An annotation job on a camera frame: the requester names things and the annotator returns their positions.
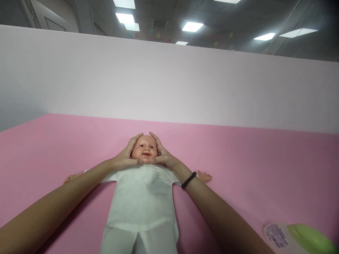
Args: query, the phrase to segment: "white pants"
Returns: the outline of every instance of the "white pants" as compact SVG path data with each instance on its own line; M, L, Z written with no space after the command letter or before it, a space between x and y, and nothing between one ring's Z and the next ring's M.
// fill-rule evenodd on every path
M140 232L105 227L100 254L178 254L172 223Z

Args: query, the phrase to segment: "black beaded bracelet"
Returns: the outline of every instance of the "black beaded bracelet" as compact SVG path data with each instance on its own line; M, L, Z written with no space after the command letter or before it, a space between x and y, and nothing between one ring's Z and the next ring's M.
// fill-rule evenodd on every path
M186 186L190 183L190 181L192 181L192 179L197 175L196 172L193 172L193 174L186 180L186 182L184 182L181 187L184 189L186 188Z

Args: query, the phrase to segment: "hand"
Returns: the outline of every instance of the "hand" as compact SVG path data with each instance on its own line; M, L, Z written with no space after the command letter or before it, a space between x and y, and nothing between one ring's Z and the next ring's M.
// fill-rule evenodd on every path
M137 166L139 164L142 164L141 159L131 158L131 152L133 151L133 148L138 138L140 138L143 134L144 133L140 133L131 138L130 141L128 141L126 148L122 150L117 156L109 160L113 170L121 170L128 166Z
M184 166L184 164L175 158L173 155L171 155L161 144L160 139L153 133L149 132L149 134L155 139L156 146L158 150L157 157L154 157L151 159L151 163L162 163L166 168L175 171L178 167Z

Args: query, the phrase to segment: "ceiling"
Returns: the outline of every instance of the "ceiling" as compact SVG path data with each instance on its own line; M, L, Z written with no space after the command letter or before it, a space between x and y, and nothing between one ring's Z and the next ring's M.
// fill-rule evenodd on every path
M328 0L135 0L135 9L115 7L113 0L91 0L94 22L108 35L189 46L339 61L338 14ZM133 14L140 32L127 31L115 13ZM164 28L156 21L164 21ZM196 33L182 31L186 22L203 23ZM296 38L283 34L299 28L319 31ZM268 41L253 38L275 32Z

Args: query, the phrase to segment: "wrist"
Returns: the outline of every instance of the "wrist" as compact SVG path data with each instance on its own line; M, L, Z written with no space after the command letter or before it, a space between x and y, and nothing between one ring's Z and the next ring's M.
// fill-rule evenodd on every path
M173 173L181 183L184 183L187 180L187 178L189 178L192 175L192 171L188 167L186 167L186 165L183 163L181 163L181 165L178 165L175 169L173 169Z
M114 160L114 158L105 160L105 161L103 161L103 163L105 164L106 168L109 171L113 172L113 171L117 170L117 164L116 164L116 161Z

